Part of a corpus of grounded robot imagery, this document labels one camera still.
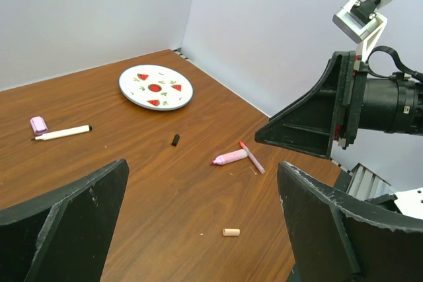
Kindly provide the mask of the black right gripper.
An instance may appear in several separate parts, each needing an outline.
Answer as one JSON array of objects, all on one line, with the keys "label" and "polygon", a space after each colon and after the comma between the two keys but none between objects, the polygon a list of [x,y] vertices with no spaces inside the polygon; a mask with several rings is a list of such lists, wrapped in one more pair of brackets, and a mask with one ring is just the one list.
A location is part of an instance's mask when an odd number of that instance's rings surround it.
[{"label": "black right gripper", "polygon": [[273,115],[254,135],[257,143],[327,159],[335,140],[343,148],[354,143],[359,129],[422,135],[422,73],[408,68],[396,51],[386,51],[397,72],[374,73],[365,62],[356,76],[358,100],[336,130],[349,72],[349,53],[334,52],[318,82],[302,97]]}]

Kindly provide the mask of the lilac highlighter cap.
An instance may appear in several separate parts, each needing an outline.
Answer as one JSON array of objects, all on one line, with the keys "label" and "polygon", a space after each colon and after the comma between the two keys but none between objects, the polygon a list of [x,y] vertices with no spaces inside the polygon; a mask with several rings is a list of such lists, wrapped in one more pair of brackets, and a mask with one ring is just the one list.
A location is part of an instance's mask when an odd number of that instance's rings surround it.
[{"label": "lilac highlighter cap", "polygon": [[35,135],[42,135],[48,132],[48,127],[41,116],[31,118],[30,125]]}]

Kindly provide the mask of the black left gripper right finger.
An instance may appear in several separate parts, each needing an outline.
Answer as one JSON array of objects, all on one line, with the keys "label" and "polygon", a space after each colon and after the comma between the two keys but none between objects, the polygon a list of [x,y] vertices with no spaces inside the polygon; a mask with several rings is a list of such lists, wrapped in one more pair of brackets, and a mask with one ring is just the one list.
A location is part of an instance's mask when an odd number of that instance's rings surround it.
[{"label": "black left gripper right finger", "polygon": [[421,281],[422,220],[281,162],[278,191],[302,281]]}]

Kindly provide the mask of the pink highlighter pen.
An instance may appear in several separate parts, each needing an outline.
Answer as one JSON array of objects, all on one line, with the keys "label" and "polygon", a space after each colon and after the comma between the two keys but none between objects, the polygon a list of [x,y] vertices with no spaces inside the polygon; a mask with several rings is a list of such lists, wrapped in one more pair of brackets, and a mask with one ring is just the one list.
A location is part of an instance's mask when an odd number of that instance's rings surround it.
[{"label": "pink highlighter pen", "polygon": [[230,153],[217,156],[213,161],[213,165],[225,165],[248,157],[244,149],[239,149]]}]

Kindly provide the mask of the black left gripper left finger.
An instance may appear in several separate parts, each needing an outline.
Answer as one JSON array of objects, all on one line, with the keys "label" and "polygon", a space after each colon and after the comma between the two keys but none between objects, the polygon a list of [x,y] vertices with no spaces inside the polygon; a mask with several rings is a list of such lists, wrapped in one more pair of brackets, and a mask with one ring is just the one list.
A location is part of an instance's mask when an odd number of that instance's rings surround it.
[{"label": "black left gripper left finger", "polygon": [[129,173],[116,160],[1,210],[1,280],[100,281]]}]

